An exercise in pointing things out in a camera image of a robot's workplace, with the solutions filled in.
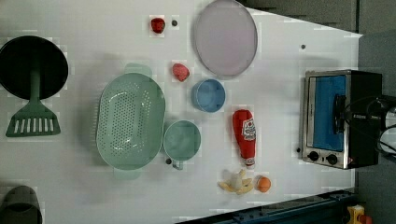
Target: ketchup label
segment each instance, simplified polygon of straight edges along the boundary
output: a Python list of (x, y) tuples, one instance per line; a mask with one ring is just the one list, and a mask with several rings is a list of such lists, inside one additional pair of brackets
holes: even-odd
[(253, 118), (244, 120), (242, 135), (244, 135), (245, 140), (248, 141), (256, 139), (256, 128), (254, 127)]

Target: green colander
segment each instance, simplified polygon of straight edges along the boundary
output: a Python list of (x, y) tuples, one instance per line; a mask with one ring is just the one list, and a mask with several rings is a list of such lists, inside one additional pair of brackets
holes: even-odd
[(148, 67), (132, 64), (132, 68), (125, 69), (131, 73), (106, 86), (96, 135), (102, 158), (121, 172), (138, 171), (147, 165), (160, 151), (163, 141), (163, 91), (148, 77), (151, 74)]

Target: light green bowl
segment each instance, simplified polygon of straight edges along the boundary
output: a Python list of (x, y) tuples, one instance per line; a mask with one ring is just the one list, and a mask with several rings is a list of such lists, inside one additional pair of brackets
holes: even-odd
[(195, 124), (180, 120), (169, 126), (163, 137), (163, 148), (173, 166), (183, 169), (183, 161), (191, 159), (201, 145), (201, 133)]
[(130, 73), (108, 84), (96, 136), (105, 162), (122, 171), (151, 162), (162, 145), (164, 112), (163, 91), (150, 77)]

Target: spatula handle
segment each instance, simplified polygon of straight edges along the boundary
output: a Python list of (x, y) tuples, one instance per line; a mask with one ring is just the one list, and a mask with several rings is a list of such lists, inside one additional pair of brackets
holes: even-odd
[(32, 55), (32, 71), (30, 73), (30, 101), (38, 102), (40, 99), (40, 62), (38, 55)]

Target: ketchup bottle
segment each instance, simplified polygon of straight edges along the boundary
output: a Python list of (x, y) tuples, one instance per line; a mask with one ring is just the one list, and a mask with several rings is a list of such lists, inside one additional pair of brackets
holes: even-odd
[(254, 169), (256, 153), (256, 128), (250, 111), (242, 109), (233, 113), (233, 132), (246, 167)]

